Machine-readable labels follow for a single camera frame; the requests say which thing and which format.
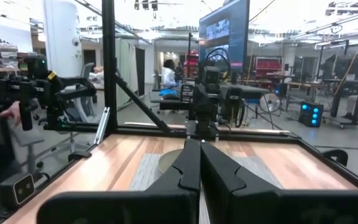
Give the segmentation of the round floor fan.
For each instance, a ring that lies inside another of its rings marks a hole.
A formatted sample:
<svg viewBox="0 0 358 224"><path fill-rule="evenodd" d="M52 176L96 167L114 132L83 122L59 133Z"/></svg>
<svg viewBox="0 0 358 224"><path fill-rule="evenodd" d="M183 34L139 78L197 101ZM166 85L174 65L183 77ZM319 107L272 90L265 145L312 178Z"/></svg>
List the round floor fan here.
<svg viewBox="0 0 358 224"><path fill-rule="evenodd" d="M274 113L281 108L281 105L281 98L275 93L266 93L259 101L259 108L265 113Z"/></svg>

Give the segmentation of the black frame clamp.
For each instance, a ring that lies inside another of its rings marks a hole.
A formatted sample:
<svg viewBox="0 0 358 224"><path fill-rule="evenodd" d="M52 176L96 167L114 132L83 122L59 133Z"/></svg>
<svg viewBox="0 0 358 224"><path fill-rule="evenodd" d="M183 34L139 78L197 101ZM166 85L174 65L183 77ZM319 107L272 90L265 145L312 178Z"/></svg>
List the black frame clamp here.
<svg viewBox="0 0 358 224"><path fill-rule="evenodd" d="M92 156L92 153L88 151L75 151L68 155L68 161L77 161L80 159L87 159Z"/></svg>
<svg viewBox="0 0 358 224"><path fill-rule="evenodd" d="M334 164L340 164L344 167L347 167L349 160L348 153L342 149L332 149L328 151L321 152L322 157L326 161L325 163L328 166L333 166Z"/></svg>

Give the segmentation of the white round pillar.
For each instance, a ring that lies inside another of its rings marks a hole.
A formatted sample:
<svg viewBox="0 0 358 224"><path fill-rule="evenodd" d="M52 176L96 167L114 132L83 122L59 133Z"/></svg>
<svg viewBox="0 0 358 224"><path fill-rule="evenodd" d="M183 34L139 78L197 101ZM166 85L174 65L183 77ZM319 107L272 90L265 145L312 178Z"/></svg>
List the white round pillar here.
<svg viewBox="0 0 358 224"><path fill-rule="evenodd" d="M76 5L70 0L42 3L48 69L61 77L81 75L83 59Z"/></svg>

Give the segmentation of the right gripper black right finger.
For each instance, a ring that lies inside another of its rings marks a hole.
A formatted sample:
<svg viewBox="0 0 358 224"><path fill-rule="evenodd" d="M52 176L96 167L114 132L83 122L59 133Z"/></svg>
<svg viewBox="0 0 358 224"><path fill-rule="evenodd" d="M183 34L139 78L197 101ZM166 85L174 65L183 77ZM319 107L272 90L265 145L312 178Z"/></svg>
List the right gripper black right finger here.
<svg viewBox="0 0 358 224"><path fill-rule="evenodd" d="M358 224L358 190L284 190L209 143L201 179L211 224Z"/></svg>

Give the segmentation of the grey woven placemat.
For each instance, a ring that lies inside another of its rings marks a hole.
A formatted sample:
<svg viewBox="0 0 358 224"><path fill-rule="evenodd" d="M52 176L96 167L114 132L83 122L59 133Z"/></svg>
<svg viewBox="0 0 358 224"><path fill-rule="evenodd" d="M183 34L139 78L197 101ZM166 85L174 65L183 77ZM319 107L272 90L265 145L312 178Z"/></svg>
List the grey woven placemat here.
<svg viewBox="0 0 358 224"><path fill-rule="evenodd" d="M140 165L129 186L129 190L145 190L162 175L158 168L158 160L161 156L161 154L145 154L142 157ZM280 189L283 188L282 184L278 181L273 172L261 158L256 156L232 156L231 158L260 178Z"/></svg>

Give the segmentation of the red tool cabinet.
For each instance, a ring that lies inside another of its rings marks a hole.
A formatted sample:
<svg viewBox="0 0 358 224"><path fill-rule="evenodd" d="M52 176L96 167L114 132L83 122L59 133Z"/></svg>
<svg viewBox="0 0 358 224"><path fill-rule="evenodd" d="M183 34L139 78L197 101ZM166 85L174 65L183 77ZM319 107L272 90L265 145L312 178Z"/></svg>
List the red tool cabinet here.
<svg viewBox="0 0 358 224"><path fill-rule="evenodd" d="M256 57L254 60L254 73L256 76L282 75L282 58Z"/></svg>

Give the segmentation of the black computer with blue lights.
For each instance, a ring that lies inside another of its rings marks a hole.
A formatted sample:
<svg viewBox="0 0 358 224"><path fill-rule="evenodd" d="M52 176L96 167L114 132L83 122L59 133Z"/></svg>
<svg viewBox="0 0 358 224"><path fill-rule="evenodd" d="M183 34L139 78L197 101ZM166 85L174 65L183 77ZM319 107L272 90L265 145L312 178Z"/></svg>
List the black computer with blue lights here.
<svg viewBox="0 0 358 224"><path fill-rule="evenodd" d="M311 101L303 101L298 117L298 122L307 127L318 128L321 125L324 106Z"/></svg>

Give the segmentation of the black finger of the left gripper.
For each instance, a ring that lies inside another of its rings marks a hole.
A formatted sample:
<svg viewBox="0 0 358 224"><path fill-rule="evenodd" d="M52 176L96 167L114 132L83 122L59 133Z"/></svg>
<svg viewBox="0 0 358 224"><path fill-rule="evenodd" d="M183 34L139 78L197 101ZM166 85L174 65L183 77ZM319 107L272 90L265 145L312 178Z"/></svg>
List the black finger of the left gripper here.
<svg viewBox="0 0 358 224"><path fill-rule="evenodd" d="M195 134L199 137L207 136L207 121L205 119L195 121Z"/></svg>
<svg viewBox="0 0 358 224"><path fill-rule="evenodd" d="M219 129L216 126L216 123L214 121L210 121L208 124L208 130L210 132L210 135L215 138L219 136Z"/></svg>

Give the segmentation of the grey stool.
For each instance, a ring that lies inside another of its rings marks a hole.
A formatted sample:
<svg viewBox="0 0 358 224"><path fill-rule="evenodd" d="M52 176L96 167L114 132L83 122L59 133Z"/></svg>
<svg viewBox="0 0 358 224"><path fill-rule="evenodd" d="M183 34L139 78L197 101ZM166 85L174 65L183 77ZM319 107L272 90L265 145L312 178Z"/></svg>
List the grey stool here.
<svg viewBox="0 0 358 224"><path fill-rule="evenodd" d="M38 168L35 164L34 146L38 143L44 142L45 138L39 133L37 129L24 131L22 128L15 128L11 130L15 140L20 147L27 148L27 169L28 172L34 174Z"/></svg>

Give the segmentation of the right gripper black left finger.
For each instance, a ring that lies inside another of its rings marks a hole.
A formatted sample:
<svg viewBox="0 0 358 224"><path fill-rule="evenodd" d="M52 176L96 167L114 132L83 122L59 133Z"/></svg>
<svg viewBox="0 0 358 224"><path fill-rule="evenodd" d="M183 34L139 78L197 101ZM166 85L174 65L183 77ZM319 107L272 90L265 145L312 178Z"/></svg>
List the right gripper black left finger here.
<svg viewBox="0 0 358 224"><path fill-rule="evenodd" d="M201 146L187 139L147 189L63 192L40 206L37 224L198 224L200 170Z"/></svg>

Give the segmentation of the olive green round plate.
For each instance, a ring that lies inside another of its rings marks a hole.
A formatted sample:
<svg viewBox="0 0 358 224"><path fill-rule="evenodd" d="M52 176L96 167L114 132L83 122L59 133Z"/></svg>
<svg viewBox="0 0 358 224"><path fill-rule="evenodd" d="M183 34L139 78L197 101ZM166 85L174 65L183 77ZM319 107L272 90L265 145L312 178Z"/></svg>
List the olive green round plate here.
<svg viewBox="0 0 358 224"><path fill-rule="evenodd" d="M166 152L158 160L158 169L163 174L173 164L177 157L181 154L183 149L176 149Z"/></svg>

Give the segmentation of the dark grey screen panel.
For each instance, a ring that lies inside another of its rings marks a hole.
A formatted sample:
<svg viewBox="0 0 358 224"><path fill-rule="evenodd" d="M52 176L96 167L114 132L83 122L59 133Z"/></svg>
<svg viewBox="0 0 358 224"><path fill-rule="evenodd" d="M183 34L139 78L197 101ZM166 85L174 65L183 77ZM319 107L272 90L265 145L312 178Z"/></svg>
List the dark grey screen panel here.
<svg viewBox="0 0 358 224"><path fill-rule="evenodd" d="M247 69L250 0L232 0L199 20L200 60L209 58L233 72Z"/></svg>

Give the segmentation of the black standing desk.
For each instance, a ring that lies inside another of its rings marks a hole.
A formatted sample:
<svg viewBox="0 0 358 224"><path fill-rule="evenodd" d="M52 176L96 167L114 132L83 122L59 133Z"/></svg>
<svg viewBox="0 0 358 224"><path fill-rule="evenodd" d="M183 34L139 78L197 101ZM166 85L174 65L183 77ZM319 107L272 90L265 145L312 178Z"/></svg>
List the black standing desk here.
<svg viewBox="0 0 358 224"><path fill-rule="evenodd" d="M322 123L332 122L339 125L340 129L346 126L358 126L358 80L340 80L327 78L323 79L322 84L328 84L334 91L331 109L327 116L323 116ZM351 119L345 119L338 116L339 105L342 99L350 95L356 95L356 102L353 108Z"/></svg>

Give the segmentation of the person's hand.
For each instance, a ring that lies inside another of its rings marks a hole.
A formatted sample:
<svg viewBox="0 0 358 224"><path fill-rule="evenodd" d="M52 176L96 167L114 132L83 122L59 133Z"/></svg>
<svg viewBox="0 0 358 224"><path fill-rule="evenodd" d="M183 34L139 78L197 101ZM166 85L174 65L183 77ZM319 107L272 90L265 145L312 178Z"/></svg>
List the person's hand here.
<svg viewBox="0 0 358 224"><path fill-rule="evenodd" d="M0 112L1 118L12 118L14 120L14 127L17 127L21 123L21 114L19 108L20 102L15 101L13 104L8 107L8 109Z"/></svg>

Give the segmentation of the silver metal bracket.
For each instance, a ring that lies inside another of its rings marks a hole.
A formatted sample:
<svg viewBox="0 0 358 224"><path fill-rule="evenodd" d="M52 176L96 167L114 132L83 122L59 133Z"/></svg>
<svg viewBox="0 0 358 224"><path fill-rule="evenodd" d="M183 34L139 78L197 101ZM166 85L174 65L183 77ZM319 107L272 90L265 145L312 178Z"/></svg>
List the silver metal bracket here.
<svg viewBox="0 0 358 224"><path fill-rule="evenodd" d="M110 116L110 110L111 110L110 107L104 108L102 117L99 121L97 132L94 137L94 142L93 142L94 145L99 145L104 139L104 134L105 134L107 123L108 123L109 116Z"/></svg>

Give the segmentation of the grey office chair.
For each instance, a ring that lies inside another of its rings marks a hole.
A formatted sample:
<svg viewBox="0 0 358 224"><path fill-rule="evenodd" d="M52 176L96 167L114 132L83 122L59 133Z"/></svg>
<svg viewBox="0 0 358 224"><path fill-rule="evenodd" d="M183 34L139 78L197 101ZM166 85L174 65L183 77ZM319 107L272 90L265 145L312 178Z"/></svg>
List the grey office chair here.
<svg viewBox="0 0 358 224"><path fill-rule="evenodd" d="M88 79L94 67L94 63L84 64L80 77ZM90 123L96 117L93 105L93 97L86 96L74 99L74 106L78 113L78 120L84 123Z"/></svg>

